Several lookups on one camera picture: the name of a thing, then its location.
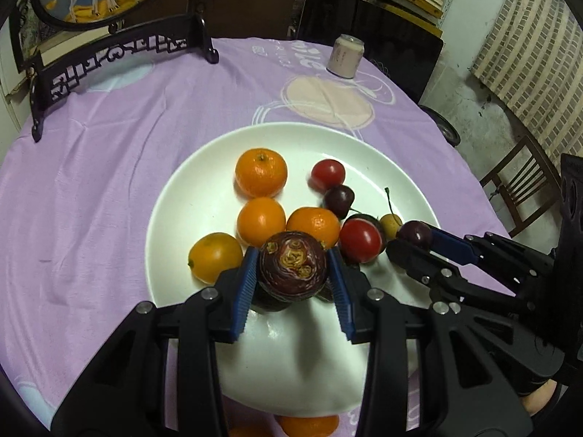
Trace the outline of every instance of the checkered curtain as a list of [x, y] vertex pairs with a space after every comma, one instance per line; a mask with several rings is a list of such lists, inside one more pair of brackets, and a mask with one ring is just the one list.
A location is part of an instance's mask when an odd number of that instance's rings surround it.
[[582, 44], [564, 0], [506, 0], [472, 67], [557, 167], [583, 155]]

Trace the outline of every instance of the white plate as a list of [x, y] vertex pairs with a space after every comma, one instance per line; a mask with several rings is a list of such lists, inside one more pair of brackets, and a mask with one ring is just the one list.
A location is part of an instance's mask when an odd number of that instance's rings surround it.
[[[287, 162], [288, 179], [277, 200], [289, 216], [296, 208], [317, 206], [320, 196], [306, 179], [314, 164], [338, 159], [345, 184], [356, 193], [354, 208], [380, 217], [388, 212], [384, 187], [404, 221], [438, 226], [427, 200], [395, 163], [369, 145], [338, 131], [302, 123], [246, 127], [215, 139], [174, 172], [154, 207], [146, 238], [146, 275], [154, 303], [183, 302], [204, 284], [194, 282], [188, 251], [212, 232], [235, 234], [245, 199], [237, 197], [233, 174], [246, 150], [266, 147]], [[400, 302], [429, 306], [425, 286], [398, 273], [386, 255], [363, 268], [371, 284]], [[340, 331], [336, 310], [312, 298], [283, 312], [249, 313], [240, 340], [217, 345], [220, 381], [226, 396], [247, 406], [284, 416], [339, 414], [360, 404], [368, 346], [353, 346]], [[414, 353], [410, 369], [416, 367]]]

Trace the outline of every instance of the orange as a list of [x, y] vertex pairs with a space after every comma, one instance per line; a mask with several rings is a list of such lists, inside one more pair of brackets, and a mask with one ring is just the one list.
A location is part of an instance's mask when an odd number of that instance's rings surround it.
[[228, 437], [273, 437], [270, 430], [255, 425], [235, 427], [228, 432]]
[[332, 435], [340, 419], [329, 417], [278, 417], [279, 425], [289, 437], [328, 437]]
[[253, 198], [237, 217], [237, 233], [248, 245], [261, 248], [267, 239], [286, 229], [286, 214], [282, 206], [269, 197]]
[[287, 181], [287, 164], [279, 153], [266, 148], [245, 151], [237, 161], [235, 180], [249, 197], [273, 197]]
[[219, 274], [243, 262], [239, 242], [226, 233], [211, 233], [199, 239], [188, 253], [192, 274], [203, 283], [214, 284]]
[[308, 233], [329, 249], [338, 241], [340, 221], [326, 208], [301, 207], [287, 220], [286, 230]]

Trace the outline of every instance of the purple tablecloth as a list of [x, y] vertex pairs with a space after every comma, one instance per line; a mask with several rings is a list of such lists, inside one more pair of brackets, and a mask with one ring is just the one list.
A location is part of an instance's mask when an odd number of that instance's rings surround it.
[[[146, 228], [165, 182], [230, 130], [275, 121], [346, 130], [409, 174], [442, 228], [505, 234], [464, 160], [368, 61], [345, 81], [325, 70], [324, 46], [223, 39], [215, 47], [217, 65], [192, 53], [103, 67], [47, 117], [39, 144], [29, 121], [2, 164], [0, 362], [46, 425], [103, 341], [149, 299]], [[479, 271], [464, 273], [503, 290]], [[283, 435], [272, 418], [228, 406], [236, 424], [268, 419]], [[353, 435], [357, 416], [341, 416], [334, 436]], [[410, 406], [410, 424], [417, 418]]]

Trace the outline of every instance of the cherry stem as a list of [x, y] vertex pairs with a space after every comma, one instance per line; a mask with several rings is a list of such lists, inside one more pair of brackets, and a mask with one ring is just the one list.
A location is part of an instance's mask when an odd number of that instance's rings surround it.
[[391, 214], [393, 215], [393, 217], [396, 218], [397, 223], [399, 224], [400, 227], [403, 226], [403, 222], [401, 222], [401, 219], [399, 218], [399, 216], [395, 215], [395, 213], [393, 212], [393, 206], [391, 204], [391, 191], [389, 190], [388, 187], [385, 187], [385, 192], [387, 193], [387, 200], [389, 201], [389, 209], [391, 210]]

